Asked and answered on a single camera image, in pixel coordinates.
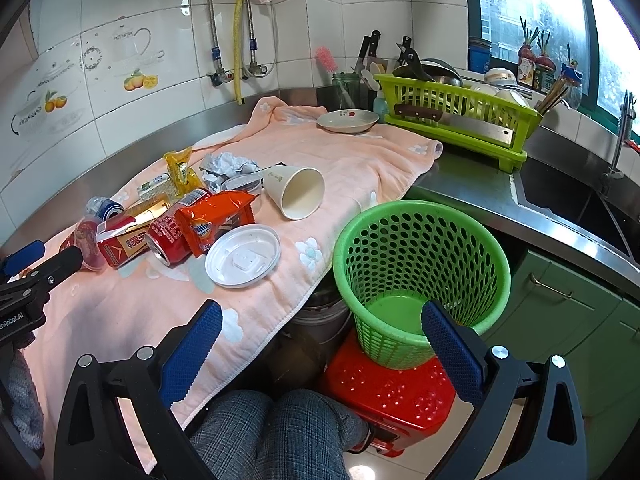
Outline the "red cigarette pack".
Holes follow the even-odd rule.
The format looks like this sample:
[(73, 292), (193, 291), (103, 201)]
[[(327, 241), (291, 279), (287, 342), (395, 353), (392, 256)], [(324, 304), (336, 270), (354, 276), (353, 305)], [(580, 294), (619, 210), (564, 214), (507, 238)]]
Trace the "red cigarette pack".
[(145, 234), (150, 224), (169, 207), (168, 198), (159, 195), (101, 222), (96, 228), (96, 246), (106, 263), (117, 269), (140, 252), (145, 252), (148, 249)]

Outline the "blue silver drink can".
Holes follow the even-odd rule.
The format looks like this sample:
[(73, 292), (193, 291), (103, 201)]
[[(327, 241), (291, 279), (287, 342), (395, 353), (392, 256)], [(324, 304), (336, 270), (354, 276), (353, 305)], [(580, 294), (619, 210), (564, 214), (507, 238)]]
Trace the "blue silver drink can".
[(124, 207), (108, 197), (94, 196), (86, 203), (86, 214), (100, 218), (103, 221), (118, 216), (124, 212)]

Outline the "red soda can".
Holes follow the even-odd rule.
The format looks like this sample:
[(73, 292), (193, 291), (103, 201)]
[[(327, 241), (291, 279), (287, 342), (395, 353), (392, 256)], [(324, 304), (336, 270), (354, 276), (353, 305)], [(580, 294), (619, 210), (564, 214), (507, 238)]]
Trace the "red soda can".
[(205, 188), (196, 188), (183, 195), (149, 225), (148, 232), (145, 233), (146, 244), (164, 266), (176, 266), (191, 255), (191, 249), (176, 220), (177, 211), (211, 195)]

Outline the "white plastic lid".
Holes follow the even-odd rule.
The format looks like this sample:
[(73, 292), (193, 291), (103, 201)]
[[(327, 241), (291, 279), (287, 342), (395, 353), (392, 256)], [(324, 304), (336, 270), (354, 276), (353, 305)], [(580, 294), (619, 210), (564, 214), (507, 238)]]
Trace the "white plastic lid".
[(205, 258), (205, 272), (228, 289), (250, 287), (277, 266), (281, 257), (278, 233), (269, 226), (239, 226), (216, 240)]

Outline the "orange snack packet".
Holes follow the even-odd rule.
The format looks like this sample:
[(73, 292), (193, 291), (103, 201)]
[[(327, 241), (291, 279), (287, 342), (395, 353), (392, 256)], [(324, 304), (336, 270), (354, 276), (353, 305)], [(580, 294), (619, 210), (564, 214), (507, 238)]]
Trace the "orange snack packet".
[(204, 196), (175, 213), (181, 233), (195, 257), (206, 254), (219, 237), (255, 222), (252, 203), (256, 195), (245, 191), (224, 191)]

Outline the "yellow plastic wrapper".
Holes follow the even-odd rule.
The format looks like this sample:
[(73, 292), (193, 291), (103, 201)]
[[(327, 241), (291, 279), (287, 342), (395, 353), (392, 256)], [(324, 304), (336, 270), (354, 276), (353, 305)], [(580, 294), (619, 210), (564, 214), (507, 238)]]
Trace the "yellow plastic wrapper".
[(196, 188), (204, 186), (201, 178), (190, 166), (191, 154), (192, 148), (189, 146), (181, 151), (165, 153), (163, 156), (167, 165), (169, 179), (175, 185), (179, 195), (190, 193)]

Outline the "grey paper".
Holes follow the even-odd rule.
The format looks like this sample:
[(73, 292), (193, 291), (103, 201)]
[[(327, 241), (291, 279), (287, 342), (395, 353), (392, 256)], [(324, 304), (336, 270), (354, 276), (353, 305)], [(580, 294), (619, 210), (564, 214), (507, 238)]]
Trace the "grey paper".
[(262, 173), (253, 159), (230, 152), (207, 154), (200, 163), (201, 179), (209, 192), (246, 191), (259, 193)]

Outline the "white paper cup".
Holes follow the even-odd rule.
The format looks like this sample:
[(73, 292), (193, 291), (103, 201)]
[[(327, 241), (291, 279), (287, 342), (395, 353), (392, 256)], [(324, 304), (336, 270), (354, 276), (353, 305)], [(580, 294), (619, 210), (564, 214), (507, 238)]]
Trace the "white paper cup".
[(272, 166), (262, 172), (267, 195), (288, 220), (302, 220), (322, 204), (326, 185), (312, 167)]

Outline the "clear pink plastic cup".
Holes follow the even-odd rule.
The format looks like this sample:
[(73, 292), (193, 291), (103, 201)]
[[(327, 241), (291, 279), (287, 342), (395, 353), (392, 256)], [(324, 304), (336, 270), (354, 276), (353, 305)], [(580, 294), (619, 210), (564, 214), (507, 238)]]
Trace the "clear pink plastic cup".
[(82, 268), (84, 270), (96, 273), (103, 272), (107, 263), (98, 244), (96, 244), (96, 230), (101, 223), (102, 220), (99, 217), (82, 217), (73, 232), (63, 240), (58, 251), (62, 252), (66, 248), (75, 246), (82, 253)]

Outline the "white milk carton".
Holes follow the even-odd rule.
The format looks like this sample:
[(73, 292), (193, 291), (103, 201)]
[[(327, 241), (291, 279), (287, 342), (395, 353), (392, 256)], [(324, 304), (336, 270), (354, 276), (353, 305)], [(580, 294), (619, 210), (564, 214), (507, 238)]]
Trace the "white milk carton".
[(177, 189), (168, 172), (147, 180), (137, 187), (138, 200), (150, 200), (159, 195), (165, 195), (168, 200), (177, 196)]

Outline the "red plastic stool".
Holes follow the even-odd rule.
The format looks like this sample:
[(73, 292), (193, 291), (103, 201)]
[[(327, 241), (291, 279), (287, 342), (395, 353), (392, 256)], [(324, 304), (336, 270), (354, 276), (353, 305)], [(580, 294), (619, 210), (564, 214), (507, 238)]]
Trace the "red plastic stool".
[(350, 333), (321, 379), (321, 391), (373, 427), (371, 446), (389, 458), (434, 436), (446, 422), (456, 392), (439, 359), (410, 370), (372, 361)]

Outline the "grey trousered leg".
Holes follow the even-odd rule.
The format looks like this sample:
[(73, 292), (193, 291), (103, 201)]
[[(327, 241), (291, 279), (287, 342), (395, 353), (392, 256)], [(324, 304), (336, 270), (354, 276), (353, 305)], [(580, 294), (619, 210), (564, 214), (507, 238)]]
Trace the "grey trousered leg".
[(347, 479), (344, 454), (370, 433), (363, 418), (315, 391), (272, 400), (234, 390), (214, 400), (190, 442), (218, 479)]

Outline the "green plastic waste basket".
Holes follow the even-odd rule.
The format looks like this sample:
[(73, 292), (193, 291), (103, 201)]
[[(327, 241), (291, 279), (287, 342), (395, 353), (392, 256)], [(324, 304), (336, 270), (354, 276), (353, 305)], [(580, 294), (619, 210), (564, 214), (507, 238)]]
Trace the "green plastic waste basket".
[(421, 325), (427, 301), (483, 335), (511, 293), (508, 259), (491, 232), (456, 208), (425, 200), (358, 214), (338, 236), (332, 269), (361, 349), (392, 370), (433, 356)]

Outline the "white bucket under counter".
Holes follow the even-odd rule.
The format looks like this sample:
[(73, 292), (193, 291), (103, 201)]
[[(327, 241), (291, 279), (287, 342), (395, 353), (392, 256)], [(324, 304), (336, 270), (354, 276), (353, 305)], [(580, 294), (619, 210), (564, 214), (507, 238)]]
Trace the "white bucket under counter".
[(351, 315), (336, 285), (320, 284), (282, 332), (290, 338), (308, 338), (326, 348), (341, 335)]

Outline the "pink flower towel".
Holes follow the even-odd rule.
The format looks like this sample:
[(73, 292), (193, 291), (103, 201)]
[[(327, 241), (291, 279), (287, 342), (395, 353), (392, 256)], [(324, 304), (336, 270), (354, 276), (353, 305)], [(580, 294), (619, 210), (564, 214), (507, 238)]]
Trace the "pink flower towel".
[(45, 471), (53, 468), (58, 419), (81, 356), (126, 359), (188, 322), (205, 300), (217, 301), (221, 334), (189, 393), (172, 406), (178, 423), (189, 425), (303, 307), (329, 272), (344, 226), (361, 211), (400, 200), (440, 154), (434, 141), (401, 128), (376, 125), (351, 136), (319, 128), (319, 116), (317, 107), (263, 98), (244, 126), (208, 136), (191, 154), (193, 167), (209, 154), (230, 153), (263, 167), (281, 163), (322, 174), (322, 203), (305, 219), (285, 219), (270, 198), (258, 200), (256, 220), (278, 233), (281, 257), (257, 284), (226, 289), (207, 276), (200, 258), (168, 268), (143, 254), (119, 270), (77, 272), (52, 290), (46, 322), (25, 350), (43, 414)]

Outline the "steel sink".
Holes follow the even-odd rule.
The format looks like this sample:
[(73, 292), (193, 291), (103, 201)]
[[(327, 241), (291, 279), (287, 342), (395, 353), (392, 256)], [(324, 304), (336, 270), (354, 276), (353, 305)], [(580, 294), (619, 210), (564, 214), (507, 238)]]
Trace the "steel sink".
[(583, 228), (639, 262), (639, 222), (590, 185), (531, 158), (520, 176), (529, 203)]

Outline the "green dish rack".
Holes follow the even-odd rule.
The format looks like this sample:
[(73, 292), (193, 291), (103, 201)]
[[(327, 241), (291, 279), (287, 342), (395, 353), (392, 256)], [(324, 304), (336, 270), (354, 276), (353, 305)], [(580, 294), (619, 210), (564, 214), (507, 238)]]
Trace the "green dish rack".
[[(388, 124), (491, 157), (498, 162), (500, 170), (508, 174), (521, 169), (526, 162), (525, 141), (541, 122), (536, 110), (498, 96), (439, 82), (389, 74), (378, 74), (374, 79), (381, 85), (386, 99), (385, 121)], [(513, 131), (511, 146), (505, 148), (429, 119), (402, 117), (394, 112), (396, 104), (425, 106), (509, 128)]]

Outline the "white ceramic plate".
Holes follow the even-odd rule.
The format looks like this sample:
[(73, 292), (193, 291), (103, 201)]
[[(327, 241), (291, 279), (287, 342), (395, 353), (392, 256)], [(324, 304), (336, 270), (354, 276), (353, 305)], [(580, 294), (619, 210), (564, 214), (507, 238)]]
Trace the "white ceramic plate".
[(349, 108), (348, 110), (334, 110), (321, 115), (317, 125), (329, 132), (357, 134), (368, 131), (378, 123), (380, 116), (370, 110)]

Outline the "steel water pipe left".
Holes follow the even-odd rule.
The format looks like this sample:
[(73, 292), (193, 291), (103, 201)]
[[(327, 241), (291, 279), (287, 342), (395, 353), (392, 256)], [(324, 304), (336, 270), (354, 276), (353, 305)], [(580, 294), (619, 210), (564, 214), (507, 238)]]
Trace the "steel water pipe left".
[(215, 8), (213, 0), (206, 0), (206, 8), (209, 20), (209, 33), (212, 46), (210, 47), (210, 58), (212, 59), (214, 70), (209, 75), (209, 79), (212, 81), (212, 85), (215, 88), (228, 84), (234, 78), (231, 70), (224, 68), (222, 62), (221, 48), (218, 40), (216, 20), (215, 20)]

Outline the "steel water pipe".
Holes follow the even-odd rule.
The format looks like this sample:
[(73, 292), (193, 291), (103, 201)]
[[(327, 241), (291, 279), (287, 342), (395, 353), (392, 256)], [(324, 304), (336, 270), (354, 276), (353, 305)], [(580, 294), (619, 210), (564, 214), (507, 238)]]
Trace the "steel water pipe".
[(265, 78), (268, 74), (268, 68), (266, 64), (260, 64), (257, 61), (258, 42), (255, 34), (255, 24), (253, 16), (253, 7), (250, 0), (244, 0), (246, 7), (246, 19), (247, 19), (247, 31), (248, 31), (248, 54), (250, 55), (250, 62), (244, 68), (244, 74), (246, 78)]
[(231, 70), (224, 68), (222, 62), (221, 48), (218, 40), (216, 20), (215, 20), (215, 8), (213, 0), (206, 0), (206, 8), (209, 20), (209, 33), (212, 46), (210, 47), (210, 58), (212, 59), (214, 70), (209, 75), (209, 79), (212, 81), (212, 85), (215, 88), (228, 84), (234, 78)]

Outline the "chopsticks bundle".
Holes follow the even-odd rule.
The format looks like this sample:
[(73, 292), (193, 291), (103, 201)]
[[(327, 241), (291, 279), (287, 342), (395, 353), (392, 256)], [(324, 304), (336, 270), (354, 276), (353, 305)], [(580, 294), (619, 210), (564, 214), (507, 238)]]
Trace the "chopsticks bundle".
[(544, 97), (544, 99), (538, 102), (535, 105), (535, 110), (539, 115), (544, 116), (548, 113), (549, 110), (552, 110), (556, 104), (558, 104), (564, 96), (567, 94), (568, 89), (570, 88), (570, 81), (562, 76), (557, 81), (555, 81), (549, 93)]

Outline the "white bowl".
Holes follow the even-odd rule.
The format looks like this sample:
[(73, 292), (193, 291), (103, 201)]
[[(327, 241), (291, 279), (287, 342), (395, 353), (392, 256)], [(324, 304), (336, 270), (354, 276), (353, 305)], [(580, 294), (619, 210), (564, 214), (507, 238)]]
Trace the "white bowl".
[(518, 84), (512, 70), (505, 67), (490, 68), (484, 75), (484, 81), (498, 87), (515, 87)]

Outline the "black pan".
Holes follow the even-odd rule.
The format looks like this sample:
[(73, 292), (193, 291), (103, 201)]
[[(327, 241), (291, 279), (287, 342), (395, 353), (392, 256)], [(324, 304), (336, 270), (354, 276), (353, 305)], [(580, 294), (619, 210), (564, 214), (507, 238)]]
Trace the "black pan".
[(462, 87), (463, 81), (458, 72), (447, 62), (439, 58), (419, 58), (418, 52), (411, 47), (411, 38), (405, 36), (398, 44), (400, 55), (393, 75), (420, 81), (439, 82), (450, 86)]

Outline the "potted plant jar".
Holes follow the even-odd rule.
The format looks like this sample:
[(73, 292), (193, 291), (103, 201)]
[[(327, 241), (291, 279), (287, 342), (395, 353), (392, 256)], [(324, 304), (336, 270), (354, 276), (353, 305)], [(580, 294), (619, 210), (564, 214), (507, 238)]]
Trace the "potted plant jar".
[(536, 37), (539, 54), (536, 56), (533, 87), (541, 93), (549, 93), (555, 82), (555, 62), (549, 55), (550, 32), (540, 32)]
[(536, 70), (536, 54), (533, 51), (533, 43), (539, 36), (539, 28), (530, 28), (526, 18), (520, 16), (523, 32), (523, 42), (518, 49), (518, 73), (516, 78), (520, 84), (531, 87), (534, 83)]

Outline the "steel water pipe right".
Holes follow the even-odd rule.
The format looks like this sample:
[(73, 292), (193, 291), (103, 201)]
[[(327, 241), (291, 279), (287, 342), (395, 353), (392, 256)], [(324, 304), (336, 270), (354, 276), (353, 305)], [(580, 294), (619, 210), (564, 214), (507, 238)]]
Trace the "steel water pipe right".
[(255, 24), (253, 16), (253, 7), (250, 0), (244, 0), (246, 7), (246, 19), (247, 19), (247, 31), (248, 31), (248, 54), (250, 55), (250, 62), (244, 68), (244, 74), (246, 78), (265, 78), (268, 74), (268, 68), (266, 64), (260, 64), (257, 61), (258, 42), (255, 34)]

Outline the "dark green glass jar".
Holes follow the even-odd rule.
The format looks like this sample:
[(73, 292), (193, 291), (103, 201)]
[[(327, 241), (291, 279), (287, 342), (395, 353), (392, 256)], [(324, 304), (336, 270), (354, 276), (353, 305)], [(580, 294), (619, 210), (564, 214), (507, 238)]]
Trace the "dark green glass jar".
[(360, 101), (360, 78), (353, 73), (339, 72), (332, 75), (332, 86), (335, 88), (338, 107), (358, 108)]

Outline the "steel faucet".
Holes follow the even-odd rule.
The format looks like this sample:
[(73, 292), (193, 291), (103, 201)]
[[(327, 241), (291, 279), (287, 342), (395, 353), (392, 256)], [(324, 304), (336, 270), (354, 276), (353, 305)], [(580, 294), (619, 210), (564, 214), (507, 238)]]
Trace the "steel faucet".
[(602, 196), (607, 196), (610, 192), (611, 182), (614, 180), (620, 180), (624, 174), (618, 169), (618, 162), (620, 161), (620, 154), (622, 154), (622, 148), (630, 141), (631, 130), (637, 114), (634, 110), (634, 104), (636, 104), (636, 97), (630, 91), (626, 91), (624, 95), (623, 104), (620, 106), (620, 118), (618, 118), (617, 126), (617, 140), (614, 148), (614, 154), (612, 162), (608, 165), (608, 170), (601, 176), (601, 191)]

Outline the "blue plastic cup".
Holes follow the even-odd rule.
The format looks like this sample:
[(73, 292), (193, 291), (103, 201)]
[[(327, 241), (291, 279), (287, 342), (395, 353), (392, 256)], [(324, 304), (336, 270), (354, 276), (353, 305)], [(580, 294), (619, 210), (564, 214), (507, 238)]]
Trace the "blue plastic cup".
[(483, 38), (469, 39), (469, 70), (486, 74), (491, 58), (491, 42)]

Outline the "pink bottle brush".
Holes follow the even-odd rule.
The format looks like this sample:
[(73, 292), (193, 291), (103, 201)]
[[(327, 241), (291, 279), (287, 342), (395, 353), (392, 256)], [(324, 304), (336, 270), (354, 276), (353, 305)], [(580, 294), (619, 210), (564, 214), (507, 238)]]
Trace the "pink bottle brush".
[(352, 106), (352, 98), (350, 97), (344, 81), (338, 73), (337, 62), (331, 51), (327, 47), (318, 47), (316, 49), (316, 60), (321, 67), (332, 77), (332, 84), (340, 89), (341, 99), (347, 107)]

